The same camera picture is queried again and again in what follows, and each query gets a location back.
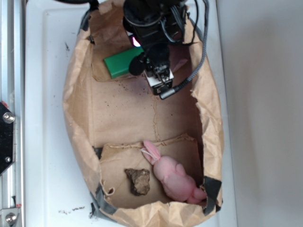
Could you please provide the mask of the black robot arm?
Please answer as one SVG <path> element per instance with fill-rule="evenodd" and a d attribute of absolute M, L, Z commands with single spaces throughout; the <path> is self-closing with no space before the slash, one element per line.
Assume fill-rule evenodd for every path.
<path fill-rule="evenodd" d="M 89 40 L 94 44 L 93 78 L 111 80 L 103 59 L 129 49 L 135 39 L 143 53 L 127 57 L 114 67 L 122 67 L 132 75 L 144 70 L 148 75 L 166 81 L 169 79 L 169 45 L 183 44 L 187 7 L 183 0 L 107 0 L 98 3 L 89 0 L 89 10 L 84 14 L 81 30 L 90 31 Z"/>

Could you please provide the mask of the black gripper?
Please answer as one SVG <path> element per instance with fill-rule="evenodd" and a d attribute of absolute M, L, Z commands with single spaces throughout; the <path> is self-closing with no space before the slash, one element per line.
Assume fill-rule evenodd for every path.
<path fill-rule="evenodd" d="M 148 78 L 168 78 L 170 74 L 169 47 L 155 44 L 143 55 L 143 63 Z"/>

